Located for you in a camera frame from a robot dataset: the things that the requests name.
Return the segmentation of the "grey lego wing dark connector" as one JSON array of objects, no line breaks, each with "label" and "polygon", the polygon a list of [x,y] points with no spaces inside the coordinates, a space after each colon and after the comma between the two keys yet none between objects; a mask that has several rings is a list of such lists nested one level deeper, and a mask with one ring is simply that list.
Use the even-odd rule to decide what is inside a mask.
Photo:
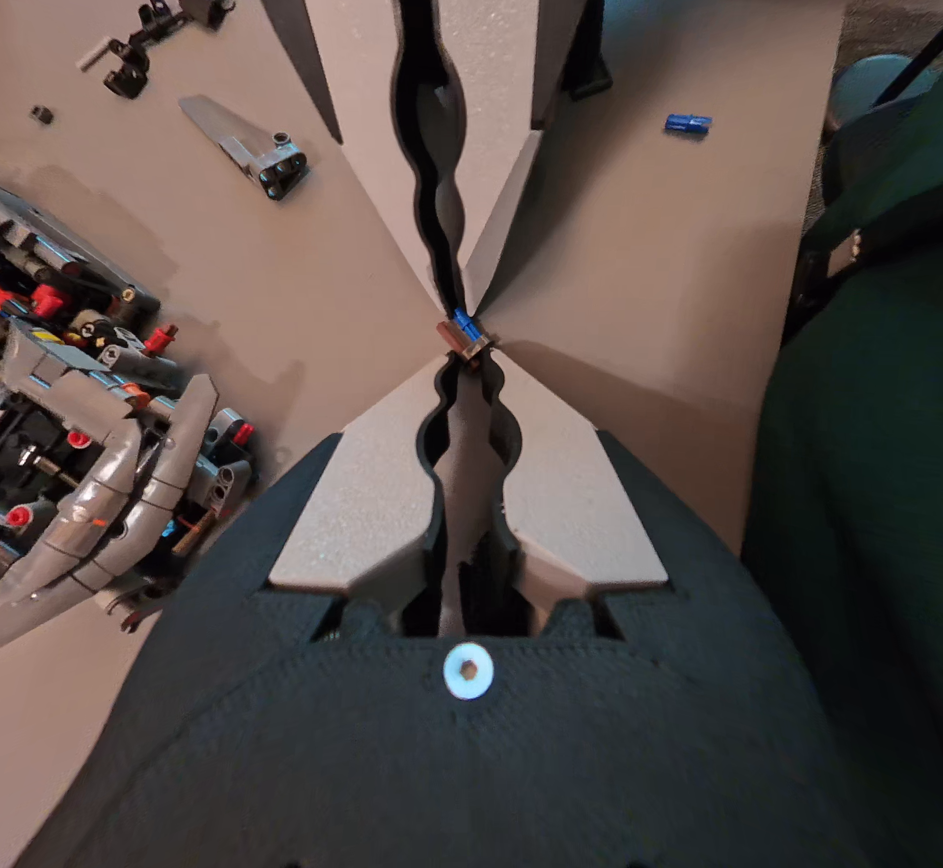
[{"label": "grey lego wing dark connector", "polygon": [[181,97],[178,105],[269,199],[284,199],[308,172],[307,156],[288,132],[263,129],[203,95]]}]

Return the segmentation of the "black lego connector piece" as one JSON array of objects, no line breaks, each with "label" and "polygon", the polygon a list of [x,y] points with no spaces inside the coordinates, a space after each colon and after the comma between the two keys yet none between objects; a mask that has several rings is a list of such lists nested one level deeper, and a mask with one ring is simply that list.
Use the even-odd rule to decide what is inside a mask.
[{"label": "black lego connector piece", "polygon": [[140,29],[130,34],[126,42],[111,38],[108,51],[117,56],[125,67],[140,74],[149,71],[148,49],[176,33],[190,19],[182,12],[174,12],[166,0],[148,0],[138,9]]}]

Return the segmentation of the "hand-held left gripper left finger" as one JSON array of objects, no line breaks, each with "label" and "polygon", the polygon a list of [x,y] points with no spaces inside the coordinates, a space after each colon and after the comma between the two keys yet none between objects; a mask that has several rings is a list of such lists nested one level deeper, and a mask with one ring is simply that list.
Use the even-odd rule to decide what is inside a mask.
[{"label": "hand-held left gripper left finger", "polygon": [[438,634],[447,560],[436,465],[450,444],[461,360],[431,361],[348,424],[269,582],[371,601],[404,634]]}]

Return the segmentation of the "grey black lego spaceship model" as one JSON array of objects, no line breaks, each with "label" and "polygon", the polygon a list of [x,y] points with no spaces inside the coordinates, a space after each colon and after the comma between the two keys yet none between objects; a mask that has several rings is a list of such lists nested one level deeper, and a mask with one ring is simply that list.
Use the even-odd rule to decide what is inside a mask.
[{"label": "grey black lego spaceship model", "polygon": [[140,282],[1,198],[1,645],[96,600],[135,631],[256,481],[254,427]]}]

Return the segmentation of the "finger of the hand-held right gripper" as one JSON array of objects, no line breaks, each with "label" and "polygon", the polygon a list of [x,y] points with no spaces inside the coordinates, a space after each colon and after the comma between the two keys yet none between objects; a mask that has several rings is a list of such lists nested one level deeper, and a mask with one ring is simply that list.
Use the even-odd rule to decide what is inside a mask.
[{"label": "finger of the hand-held right gripper", "polygon": [[464,105],[454,182],[469,314],[488,293],[542,138],[532,128],[538,8],[539,0],[439,0],[440,36]]},{"label": "finger of the hand-held right gripper", "polygon": [[423,135],[432,95],[431,31],[421,0],[304,0],[349,167],[425,291],[459,304],[442,223],[442,163]]}]

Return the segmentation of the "black curved lego piece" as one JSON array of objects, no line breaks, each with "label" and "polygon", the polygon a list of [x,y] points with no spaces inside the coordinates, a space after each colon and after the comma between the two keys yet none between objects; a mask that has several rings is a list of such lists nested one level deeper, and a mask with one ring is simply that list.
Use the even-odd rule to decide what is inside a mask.
[{"label": "black curved lego piece", "polygon": [[112,94],[135,100],[148,84],[148,71],[133,62],[124,61],[119,68],[105,75],[103,84]]}]

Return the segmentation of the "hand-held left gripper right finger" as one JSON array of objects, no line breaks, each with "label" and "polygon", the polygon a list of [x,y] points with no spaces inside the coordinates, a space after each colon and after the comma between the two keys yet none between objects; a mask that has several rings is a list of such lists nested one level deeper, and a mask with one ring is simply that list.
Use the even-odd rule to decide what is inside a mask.
[{"label": "hand-held left gripper right finger", "polygon": [[501,350],[482,358],[481,382],[501,462],[493,587],[525,604],[528,632],[539,633],[564,601],[666,587],[666,567],[596,426]]}]

